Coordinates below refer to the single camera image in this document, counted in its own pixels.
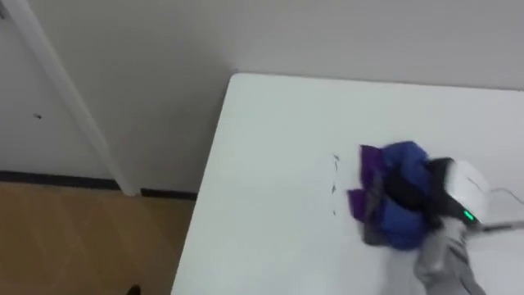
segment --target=cloth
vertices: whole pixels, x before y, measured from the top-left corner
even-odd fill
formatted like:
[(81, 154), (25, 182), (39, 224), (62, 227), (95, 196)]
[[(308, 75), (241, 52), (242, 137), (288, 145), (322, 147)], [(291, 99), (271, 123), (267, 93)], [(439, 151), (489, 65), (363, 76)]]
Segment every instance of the cloth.
[(375, 174), (382, 175), (386, 171), (386, 163), (382, 150), (378, 147), (360, 145), (360, 183), (364, 190), (372, 187)]
[(407, 210), (389, 197), (384, 200), (379, 227), (389, 244), (397, 250), (419, 247), (427, 234), (427, 225), (421, 212)]
[(420, 212), (427, 223), (429, 230), (440, 228), (438, 204), (433, 192), (433, 177), (431, 177), (430, 196), (424, 195), (422, 190), (407, 181), (399, 169), (390, 171), (384, 180), (384, 191), (401, 207), (410, 211)]
[(363, 189), (350, 189), (347, 191), (347, 195), (350, 199), (351, 215), (356, 220), (364, 222), (368, 205), (366, 191)]
[(399, 250), (420, 246), (428, 232), (422, 213), (431, 177), (425, 167), (426, 152), (414, 142), (383, 149), (361, 145), (360, 161), (363, 189), (350, 190), (348, 196), (351, 214), (364, 223), (363, 241)]
[(429, 194), (431, 175), (425, 167), (427, 154), (416, 143), (408, 141), (390, 144), (382, 149), (382, 155), (388, 169), (398, 167), (402, 177), (424, 194)]
[(368, 145), (360, 146), (360, 183), (364, 189), (347, 191), (350, 199), (350, 210), (353, 218), (364, 222), (367, 203), (367, 191), (372, 189), (375, 175), (382, 175), (386, 171), (386, 164), (382, 150)]
[(382, 218), (383, 204), (386, 199), (382, 190), (382, 179), (375, 175), (373, 185), (366, 191), (367, 206), (364, 217), (364, 232), (362, 239), (367, 245), (387, 245), (387, 236), (379, 227)]

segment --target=baseboard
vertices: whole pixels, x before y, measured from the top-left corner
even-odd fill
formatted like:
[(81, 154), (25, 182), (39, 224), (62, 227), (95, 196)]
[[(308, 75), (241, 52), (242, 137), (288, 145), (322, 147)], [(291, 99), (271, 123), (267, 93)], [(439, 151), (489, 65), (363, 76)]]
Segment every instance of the baseboard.
[(55, 185), (70, 188), (120, 190), (120, 187), (113, 179), (94, 179), (89, 177), (45, 175), (14, 171), (0, 171), (0, 181), (22, 184)]
[(197, 200), (197, 193), (190, 193), (190, 192), (178, 192), (178, 191), (168, 191), (168, 190), (150, 189), (150, 188), (142, 188), (140, 192), (144, 197), (163, 197), (163, 198), (173, 198), (177, 200), (189, 200), (189, 201)]
[[(26, 173), (15, 171), (1, 171), (0, 182), (10, 182), (18, 184), (41, 184), (53, 185), (68, 188), (90, 188), (90, 189), (109, 189), (120, 190), (119, 185), (113, 179), (95, 179), (89, 177), (64, 176), (64, 175), (45, 175), (39, 173)], [(142, 188), (143, 197), (162, 197), (178, 200), (196, 201), (197, 193), (177, 192), (159, 189)]]

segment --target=black object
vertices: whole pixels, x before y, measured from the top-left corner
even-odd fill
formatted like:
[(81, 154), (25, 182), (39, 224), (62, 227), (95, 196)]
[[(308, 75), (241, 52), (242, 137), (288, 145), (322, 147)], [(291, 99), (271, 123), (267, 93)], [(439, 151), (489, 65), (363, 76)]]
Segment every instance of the black object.
[(404, 209), (421, 212), (430, 229), (439, 229), (441, 221), (431, 196), (406, 180), (399, 168), (391, 170), (384, 180), (384, 191)]
[[(113, 179), (95, 179), (89, 177), (64, 175), (45, 175), (38, 173), (26, 173), (15, 171), (0, 171), (0, 181), (20, 184), (54, 185), (70, 188), (120, 190), (119, 185)], [(197, 200), (197, 193), (190, 192), (178, 192), (149, 188), (142, 188), (140, 192), (144, 197), (163, 197), (189, 201)]]
[(142, 289), (139, 285), (134, 285), (131, 287), (131, 289), (127, 292), (126, 295), (140, 295), (142, 294)]
[(188, 201), (197, 200), (197, 193), (190, 193), (190, 192), (178, 192), (178, 191), (142, 188), (140, 189), (140, 193), (144, 197), (163, 197), (163, 198), (173, 198), (177, 200), (188, 200)]
[(440, 216), (454, 217), (461, 220), (466, 226), (474, 226), (479, 222), (477, 218), (471, 220), (464, 212), (467, 210), (445, 191), (445, 178), (449, 166), (454, 163), (451, 158), (439, 158), (429, 161), (426, 168), (431, 173), (430, 197), (433, 200), (436, 213)]
[(387, 173), (384, 179), (384, 191), (397, 204), (410, 211), (422, 211), (424, 192), (406, 180), (399, 168)]
[(94, 179), (89, 177), (44, 175), (13, 171), (0, 171), (0, 181), (23, 184), (56, 185), (71, 188), (120, 190), (120, 187), (113, 179)]

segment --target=white table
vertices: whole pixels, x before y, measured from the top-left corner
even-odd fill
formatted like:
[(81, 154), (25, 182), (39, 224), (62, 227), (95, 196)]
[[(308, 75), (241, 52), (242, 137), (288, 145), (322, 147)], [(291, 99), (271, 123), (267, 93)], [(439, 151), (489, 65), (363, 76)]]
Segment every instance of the white table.
[[(350, 217), (359, 144), (412, 139), (524, 196), (523, 111), (511, 91), (234, 75), (172, 294), (420, 293), (416, 253), (365, 246)], [(496, 201), (493, 220), (523, 216)], [(522, 237), (471, 242), (488, 294), (523, 294)]]

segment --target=crumpled fabric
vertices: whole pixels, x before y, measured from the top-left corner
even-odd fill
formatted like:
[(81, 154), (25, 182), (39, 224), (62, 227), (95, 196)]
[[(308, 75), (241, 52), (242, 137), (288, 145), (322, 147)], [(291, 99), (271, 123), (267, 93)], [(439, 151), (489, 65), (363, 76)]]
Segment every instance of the crumpled fabric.
[[(364, 223), (364, 242), (382, 245), (382, 237), (385, 237), (386, 244), (395, 249), (419, 247), (428, 232), (427, 221), (422, 212), (414, 211), (412, 207), (406, 208), (405, 205), (417, 204), (413, 198), (428, 197), (431, 174), (425, 168), (426, 152), (414, 142), (393, 143), (383, 149), (362, 145), (360, 160), (363, 188), (350, 190), (348, 195), (353, 217)], [(396, 192), (420, 193), (401, 193), (391, 197), (383, 187), (383, 180), (392, 171), (400, 174), (405, 180), (401, 183), (406, 184), (407, 188), (396, 189)]]

